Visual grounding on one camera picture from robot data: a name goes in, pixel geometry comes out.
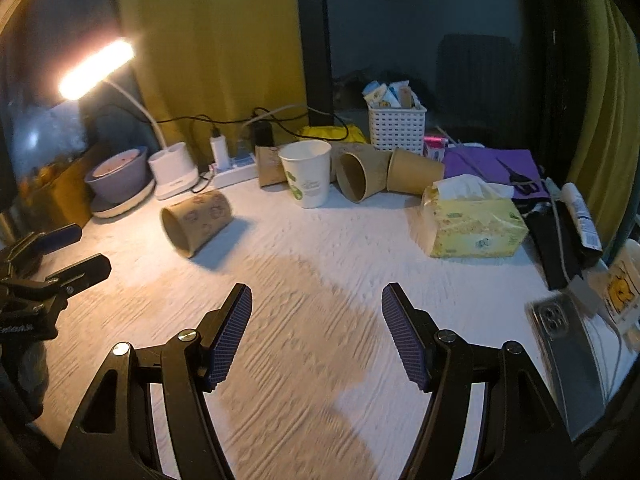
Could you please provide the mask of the brown patterned paper cup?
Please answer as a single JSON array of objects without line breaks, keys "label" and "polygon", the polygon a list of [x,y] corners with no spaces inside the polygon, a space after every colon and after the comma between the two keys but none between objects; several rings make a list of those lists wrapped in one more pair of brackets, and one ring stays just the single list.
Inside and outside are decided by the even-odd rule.
[{"label": "brown patterned paper cup", "polygon": [[232,210],[227,197],[213,190],[163,208],[160,221],[178,254],[191,258],[228,226]]}]

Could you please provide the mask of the brown paper cup lying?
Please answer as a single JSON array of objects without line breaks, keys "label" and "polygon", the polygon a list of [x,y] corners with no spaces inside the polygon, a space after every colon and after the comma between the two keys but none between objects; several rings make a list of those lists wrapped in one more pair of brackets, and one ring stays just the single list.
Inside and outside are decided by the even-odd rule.
[{"label": "brown paper cup lying", "polygon": [[345,152],[337,157],[336,178],[343,195],[353,203],[361,203],[386,190],[391,152],[367,148]]},{"label": "brown paper cup lying", "polygon": [[286,181],[285,171],[276,146],[255,148],[257,179],[261,188]]},{"label": "brown paper cup lying", "polygon": [[444,177],[442,162],[396,148],[388,165],[386,190],[421,196],[436,181]]}]

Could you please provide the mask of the purple bowl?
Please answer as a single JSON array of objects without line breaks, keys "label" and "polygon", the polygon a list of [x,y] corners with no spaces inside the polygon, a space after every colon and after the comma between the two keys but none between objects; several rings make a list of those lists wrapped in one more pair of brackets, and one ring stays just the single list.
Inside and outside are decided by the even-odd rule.
[{"label": "purple bowl", "polygon": [[96,196],[114,205],[140,192],[148,180],[148,149],[145,146],[120,152],[90,170],[85,176]]}]

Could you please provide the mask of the white plate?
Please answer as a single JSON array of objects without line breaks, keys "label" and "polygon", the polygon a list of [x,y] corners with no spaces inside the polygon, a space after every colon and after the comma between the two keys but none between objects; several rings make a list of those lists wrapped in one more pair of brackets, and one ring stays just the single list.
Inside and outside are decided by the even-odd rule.
[{"label": "white plate", "polygon": [[99,219],[111,219],[122,216],[123,214],[128,214],[130,210],[141,205],[152,194],[154,188],[155,180],[153,178],[149,178],[149,182],[141,191],[118,205],[113,205],[96,195],[91,202],[91,213],[93,217]]}]

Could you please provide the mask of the purple folder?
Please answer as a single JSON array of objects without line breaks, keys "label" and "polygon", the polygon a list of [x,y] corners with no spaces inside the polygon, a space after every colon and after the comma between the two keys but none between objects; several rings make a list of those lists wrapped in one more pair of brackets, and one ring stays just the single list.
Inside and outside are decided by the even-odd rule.
[{"label": "purple folder", "polygon": [[478,148],[477,146],[447,148],[442,161],[445,165],[445,177],[452,178],[462,174],[472,174],[489,183],[510,185],[506,170],[498,164],[497,157],[515,171],[537,180],[540,184],[541,191],[529,198],[518,195],[514,191],[514,200],[544,200],[549,197],[541,182],[536,162],[534,162],[529,150],[496,150],[495,148]]}]

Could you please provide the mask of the brown paper cup lying middle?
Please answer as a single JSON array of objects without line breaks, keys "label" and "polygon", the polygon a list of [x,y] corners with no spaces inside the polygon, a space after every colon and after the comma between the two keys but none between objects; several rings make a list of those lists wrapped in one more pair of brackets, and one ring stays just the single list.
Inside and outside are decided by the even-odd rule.
[{"label": "brown paper cup lying middle", "polygon": [[361,203],[386,190],[391,152],[367,148],[345,152],[337,157],[336,178],[343,195],[353,203]]}]

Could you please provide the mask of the yellow curtain right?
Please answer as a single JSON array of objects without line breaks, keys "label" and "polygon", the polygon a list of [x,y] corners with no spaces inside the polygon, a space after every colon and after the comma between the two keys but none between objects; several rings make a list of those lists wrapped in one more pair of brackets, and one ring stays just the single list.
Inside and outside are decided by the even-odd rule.
[{"label": "yellow curtain right", "polygon": [[582,0],[589,54],[585,116],[568,180],[603,244],[622,226],[639,160],[639,53],[614,0]]}]

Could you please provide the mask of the white paper cup green print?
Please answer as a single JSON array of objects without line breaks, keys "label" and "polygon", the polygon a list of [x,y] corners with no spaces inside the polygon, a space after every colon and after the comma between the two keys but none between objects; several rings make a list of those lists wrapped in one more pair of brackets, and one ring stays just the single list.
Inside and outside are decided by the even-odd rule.
[{"label": "white paper cup green print", "polygon": [[303,140],[279,150],[288,186],[299,207],[321,207],[329,195],[331,145],[322,140]]}]

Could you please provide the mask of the yellow tissue pack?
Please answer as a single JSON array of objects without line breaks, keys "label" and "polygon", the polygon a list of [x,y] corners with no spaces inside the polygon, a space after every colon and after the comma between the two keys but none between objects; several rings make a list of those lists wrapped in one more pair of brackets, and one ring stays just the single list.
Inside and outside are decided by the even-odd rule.
[{"label": "yellow tissue pack", "polygon": [[472,174],[434,182],[422,195],[422,236],[434,258],[511,257],[528,234],[512,185]]}]

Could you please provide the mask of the white lattice basket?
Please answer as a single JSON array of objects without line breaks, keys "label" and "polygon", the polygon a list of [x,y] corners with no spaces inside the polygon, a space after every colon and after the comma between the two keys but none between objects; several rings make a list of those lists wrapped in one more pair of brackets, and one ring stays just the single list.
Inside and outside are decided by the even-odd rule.
[{"label": "white lattice basket", "polygon": [[369,107],[371,144],[382,151],[395,148],[422,155],[426,108]]}]

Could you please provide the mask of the yellow curtain left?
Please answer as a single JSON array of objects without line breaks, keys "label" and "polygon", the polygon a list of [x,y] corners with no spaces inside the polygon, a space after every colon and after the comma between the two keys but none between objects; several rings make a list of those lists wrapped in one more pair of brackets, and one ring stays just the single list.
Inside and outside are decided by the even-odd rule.
[{"label": "yellow curtain left", "polygon": [[235,140],[238,119],[306,100],[297,0],[117,0],[131,62],[146,108],[167,143],[207,150],[206,127],[224,122]]}]

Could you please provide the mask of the yellow curtain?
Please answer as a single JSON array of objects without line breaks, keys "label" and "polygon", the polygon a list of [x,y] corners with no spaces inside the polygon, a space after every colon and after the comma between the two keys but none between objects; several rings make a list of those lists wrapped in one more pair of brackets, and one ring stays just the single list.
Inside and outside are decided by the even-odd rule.
[{"label": "yellow curtain", "polygon": [[639,53],[614,0],[582,0],[589,54],[585,116],[568,180],[603,244],[622,226],[639,160]]},{"label": "yellow curtain", "polygon": [[238,119],[306,100],[297,0],[117,0],[131,62],[146,108],[167,143],[207,150],[206,127],[224,122],[235,140]]}]

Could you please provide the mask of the white power strip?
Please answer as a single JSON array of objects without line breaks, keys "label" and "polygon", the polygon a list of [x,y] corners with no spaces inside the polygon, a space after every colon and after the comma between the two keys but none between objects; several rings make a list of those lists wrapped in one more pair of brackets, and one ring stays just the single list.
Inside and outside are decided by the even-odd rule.
[{"label": "white power strip", "polygon": [[219,170],[215,164],[210,165],[208,170],[201,174],[206,185],[213,188],[228,188],[228,186],[257,178],[257,162],[253,154],[233,157],[230,162],[231,166],[226,170]]}]

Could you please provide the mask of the white desk lamp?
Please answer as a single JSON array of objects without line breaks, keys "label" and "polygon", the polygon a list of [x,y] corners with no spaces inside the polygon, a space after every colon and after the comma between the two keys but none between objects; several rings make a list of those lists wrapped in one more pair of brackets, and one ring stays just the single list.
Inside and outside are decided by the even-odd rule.
[{"label": "white desk lamp", "polygon": [[167,200],[196,185],[200,180],[200,174],[186,144],[178,142],[169,145],[160,124],[149,110],[111,78],[112,73],[133,58],[132,44],[124,38],[117,38],[89,53],[66,70],[58,83],[58,92],[66,100],[78,101],[99,84],[108,84],[142,113],[160,144],[160,150],[149,158],[149,166],[156,182],[154,195],[158,200]]}]

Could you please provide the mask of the yellow bag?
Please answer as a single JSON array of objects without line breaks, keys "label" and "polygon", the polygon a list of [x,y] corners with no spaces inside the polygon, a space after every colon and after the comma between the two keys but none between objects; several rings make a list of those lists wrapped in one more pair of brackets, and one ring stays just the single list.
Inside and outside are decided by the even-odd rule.
[{"label": "yellow bag", "polygon": [[305,126],[298,132],[303,138],[318,138],[328,142],[364,143],[368,141],[359,127],[353,124],[344,126]]}]

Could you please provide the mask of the white charger plug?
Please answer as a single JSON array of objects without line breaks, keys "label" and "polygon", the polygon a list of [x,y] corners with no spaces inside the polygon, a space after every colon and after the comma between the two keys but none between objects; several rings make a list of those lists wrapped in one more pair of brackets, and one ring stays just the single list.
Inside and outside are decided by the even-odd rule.
[{"label": "white charger plug", "polygon": [[213,126],[212,128],[212,135],[210,136],[209,143],[212,148],[217,170],[229,170],[231,168],[231,159],[228,152],[227,140],[216,126]]}]

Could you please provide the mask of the black scissors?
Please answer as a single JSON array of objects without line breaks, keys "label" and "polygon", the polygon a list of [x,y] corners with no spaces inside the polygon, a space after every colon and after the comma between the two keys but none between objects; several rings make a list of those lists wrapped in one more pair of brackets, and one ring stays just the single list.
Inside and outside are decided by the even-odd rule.
[{"label": "black scissors", "polygon": [[516,194],[529,198],[541,191],[540,184],[537,180],[515,171],[499,157],[496,158],[496,161],[504,170],[506,170],[508,183],[514,187]]}]

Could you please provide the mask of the brown paper cup lying left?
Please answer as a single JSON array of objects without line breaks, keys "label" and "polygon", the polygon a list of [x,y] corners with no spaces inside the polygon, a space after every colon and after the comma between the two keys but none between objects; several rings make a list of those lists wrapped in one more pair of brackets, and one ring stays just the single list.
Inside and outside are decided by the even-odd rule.
[{"label": "brown paper cup lying left", "polygon": [[286,181],[285,171],[276,146],[255,148],[257,179],[261,188]]}]

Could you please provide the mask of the brown paper cup lying right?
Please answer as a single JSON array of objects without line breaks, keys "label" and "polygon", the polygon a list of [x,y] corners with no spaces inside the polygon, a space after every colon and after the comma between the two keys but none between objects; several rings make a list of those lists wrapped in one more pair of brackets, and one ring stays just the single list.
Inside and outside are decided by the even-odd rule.
[{"label": "brown paper cup lying right", "polygon": [[386,190],[421,196],[436,181],[444,177],[442,162],[396,148],[388,165]]}]

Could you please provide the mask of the white tablecloth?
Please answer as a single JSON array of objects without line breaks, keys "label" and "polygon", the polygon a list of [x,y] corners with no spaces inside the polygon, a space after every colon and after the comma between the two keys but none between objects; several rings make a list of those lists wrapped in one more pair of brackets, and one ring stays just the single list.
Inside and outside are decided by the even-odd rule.
[{"label": "white tablecloth", "polygon": [[94,220],[44,272],[100,252],[103,283],[70,300],[49,342],[39,428],[61,443],[107,352],[163,344],[250,286],[253,312],[228,378],[207,397],[239,479],[395,479],[427,396],[409,382],[381,311],[383,287],[472,344],[520,342],[544,365],[526,309],[548,296],[528,246],[505,259],[425,255],[421,202],[380,193],[359,205],[333,191],[303,209],[283,186],[228,188],[233,220],[193,258],[180,256],[148,200]]}]

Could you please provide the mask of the white bear mug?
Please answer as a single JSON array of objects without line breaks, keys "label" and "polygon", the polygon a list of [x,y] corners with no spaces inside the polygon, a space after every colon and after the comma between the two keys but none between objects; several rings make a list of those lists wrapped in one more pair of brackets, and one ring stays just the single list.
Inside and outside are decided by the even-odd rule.
[{"label": "white bear mug", "polygon": [[596,277],[599,315],[618,336],[639,322],[639,243],[628,238],[608,270]]}]

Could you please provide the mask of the black charger plug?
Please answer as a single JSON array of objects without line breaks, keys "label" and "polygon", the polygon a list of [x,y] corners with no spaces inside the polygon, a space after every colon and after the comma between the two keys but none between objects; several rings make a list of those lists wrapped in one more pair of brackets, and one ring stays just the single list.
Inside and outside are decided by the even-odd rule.
[{"label": "black charger plug", "polygon": [[260,120],[253,124],[254,144],[256,146],[266,146],[272,148],[274,145],[271,122]]}]

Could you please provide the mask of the black pouch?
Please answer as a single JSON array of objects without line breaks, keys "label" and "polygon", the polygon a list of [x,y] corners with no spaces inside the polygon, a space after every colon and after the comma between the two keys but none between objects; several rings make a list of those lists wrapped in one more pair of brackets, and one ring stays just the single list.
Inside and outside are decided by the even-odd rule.
[{"label": "black pouch", "polygon": [[524,212],[523,218],[549,290],[565,288],[576,275],[581,276],[600,260],[600,250],[582,244],[564,203],[541,200]]}]

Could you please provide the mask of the cardboard box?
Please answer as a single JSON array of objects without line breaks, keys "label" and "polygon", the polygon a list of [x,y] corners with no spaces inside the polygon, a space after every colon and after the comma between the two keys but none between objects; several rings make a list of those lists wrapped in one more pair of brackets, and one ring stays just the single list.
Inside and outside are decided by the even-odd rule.
[{"label": "cardboard box", "polygon": [[17,185],[27,225],[42,232],[72,223],[85,226],[92,217],[94,197],[85,176],[111,154],[108,144],[99,141],[73,160],[58,156],[49,165],[21,177]]}]

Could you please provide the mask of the pink small box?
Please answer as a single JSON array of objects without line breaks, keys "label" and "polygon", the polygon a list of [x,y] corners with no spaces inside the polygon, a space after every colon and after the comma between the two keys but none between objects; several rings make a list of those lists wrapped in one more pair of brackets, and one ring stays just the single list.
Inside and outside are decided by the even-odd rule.
[{"label": "pink small box", "polygon": [[424,151],[426,158],[442,162],[444,160],[449,140],[444,136],[424,136]]}]

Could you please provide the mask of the white tube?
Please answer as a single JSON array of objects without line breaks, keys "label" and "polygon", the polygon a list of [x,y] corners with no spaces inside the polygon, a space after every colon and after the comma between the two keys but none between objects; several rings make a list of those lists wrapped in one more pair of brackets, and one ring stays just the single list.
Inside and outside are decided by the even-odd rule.
[{"label": "white tube", "polygon": [[565,183],[561,188],[561,196],[572,217],[574,226],[576,226],[582,247],[594,252],[602,252],[602,245],[596,226],[577,186],[572,182]]}]

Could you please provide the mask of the smartphone in clear case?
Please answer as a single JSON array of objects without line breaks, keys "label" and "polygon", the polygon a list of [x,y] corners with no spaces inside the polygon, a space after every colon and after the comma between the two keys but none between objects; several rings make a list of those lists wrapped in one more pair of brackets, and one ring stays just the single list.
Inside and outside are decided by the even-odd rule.
[{"label": "smartphone in clear case", "polygon": [[570,296],[527,306],[529,321],[551,377],[552,396],[572,440],[604,414],[605,397],[592,344]]}]

